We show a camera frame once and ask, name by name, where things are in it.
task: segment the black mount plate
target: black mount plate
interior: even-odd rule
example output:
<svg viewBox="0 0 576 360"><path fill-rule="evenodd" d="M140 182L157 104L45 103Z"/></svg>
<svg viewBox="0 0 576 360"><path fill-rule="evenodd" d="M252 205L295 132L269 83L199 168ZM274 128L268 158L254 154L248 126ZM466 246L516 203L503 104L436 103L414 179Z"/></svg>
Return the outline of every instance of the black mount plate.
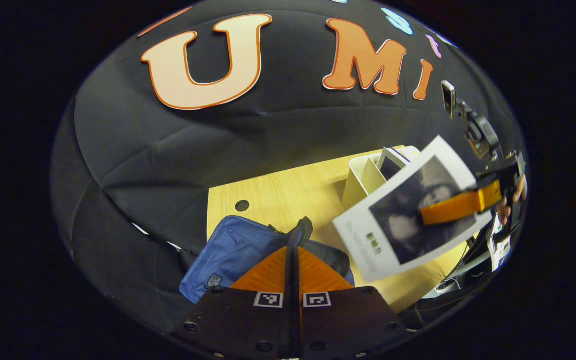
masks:
<svg viewBox="0 0 576 360"><path fill-rule="evenodd" d="M171 335L207 358L277 360L282 308L255 306L257 298L213 286Z"/></svg>
<svg viewBox="0 0 576 360"><path fill-rule="evenodd" d="M304 360L365 359L409 335L374 287L327 294L330 306L302 308Z"/></svg>

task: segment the blue backpack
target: blue backpack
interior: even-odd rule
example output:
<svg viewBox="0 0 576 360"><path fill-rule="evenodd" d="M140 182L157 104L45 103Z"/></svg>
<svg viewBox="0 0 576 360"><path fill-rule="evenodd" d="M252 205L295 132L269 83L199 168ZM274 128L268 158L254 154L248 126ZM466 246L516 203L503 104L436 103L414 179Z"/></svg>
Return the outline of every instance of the blue backpack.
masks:
<svg viewBox="0 0 576 360"><path fill-rule="evenodd" d="M240 216L226 216L217 225L208 244L183 277L179 292L198 303L210 287L231 287L250 269L279 249L292 237L298 246L313 253L354 287L350 258L343 251L310 240L313 223L303 218L288 234Z"/></svg>

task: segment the light wood surface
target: light wood surface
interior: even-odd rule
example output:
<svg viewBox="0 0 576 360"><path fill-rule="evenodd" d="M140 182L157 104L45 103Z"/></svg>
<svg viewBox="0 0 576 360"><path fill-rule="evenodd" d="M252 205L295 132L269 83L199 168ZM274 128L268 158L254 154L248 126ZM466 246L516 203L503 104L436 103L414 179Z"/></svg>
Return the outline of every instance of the light wood surface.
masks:
<svg viewBox="0 0 576 360"><path fill-rule="evenodd" d="M348 253L332 221L345 212L341 204L350 159L380 153L375 150L339 157L299 168L270 173L218 187L208 193L208 220L206 234L213 234L220 221L237 215L263 225L272 225L287 233L300 219L308 217L314 227L311 239ZM246 200L250 207L235 210L238 201ZM448 275L466 250L466 242L439 258L415 269L366 282L350 258L355 287L372 286L394 310L400 312L428 294Z"/></svg>

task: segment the black fabric backdrop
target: black fabric backdrop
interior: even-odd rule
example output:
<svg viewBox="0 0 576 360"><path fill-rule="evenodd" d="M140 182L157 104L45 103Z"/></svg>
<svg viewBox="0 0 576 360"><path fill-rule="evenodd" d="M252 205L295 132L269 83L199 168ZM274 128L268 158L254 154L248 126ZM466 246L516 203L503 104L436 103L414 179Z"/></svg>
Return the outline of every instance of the black fabric backdrop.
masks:
<svg viewBox="0 0 576 360"><path fill-rule="evenodd" d="M72 228L66 221L55 225L48 196L50 152L73 91L117 44L186 4L67 6L0 3L0 358L190 359L82 276L59 239ZM522 241L491 285L391 355L576 358L576 5L427 0L393 8L466 50L507 96L528 139L533 210ZM562 54L561 44L570 51ZM87 174L72 176L81 176L72 182L82 185L72 188L74 198ZM100 195L91 189L81 203L92 200L118 214Z"/></svg>
<svg viewBox="0 0 576 360"><path fill-rule="evenodd" d="M262 70L247 94L197 111L171 109L157 99L148 64L140 60L146 50L195 31L187 51L192 77L215 82L230 64L226 35L214 25L254 13L269 14L272 23L261 30ZM406 48L397 95L359 85L350 91L323 87L336 55L330 18L363 27L375 49L386 39ZM489 118L502 148L525 151L512 111L488 76L443 42L438 59L425 36L432 32L407 18L414 36L393 27L375 2L206 0L126 40L78 89L55 142L53 207L76 264L102 294L169 333L189 310L175 284L190 264L180 265L164 242L199 254L211 187L383 146L423 150L437 135L473 172L482 171L485 163L465 141L464 123L446 114L441 80ZM426 99L418 101L412 92L421 59L434 71Z"/></svg>

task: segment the phone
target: phone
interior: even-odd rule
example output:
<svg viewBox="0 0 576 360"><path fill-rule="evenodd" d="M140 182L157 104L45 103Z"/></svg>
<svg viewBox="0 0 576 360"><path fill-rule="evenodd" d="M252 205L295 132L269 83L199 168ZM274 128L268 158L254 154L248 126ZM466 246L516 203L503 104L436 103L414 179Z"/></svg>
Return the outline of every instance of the phone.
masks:
<svg viewBox="0 0 576 360"><path fill-rule="evenodd" d="M457 102L455 98L455 87L450 84L450 82L443 80L441 82L441 90L443 93L443 106L452 119L455 114L455 104Z"/></svg>

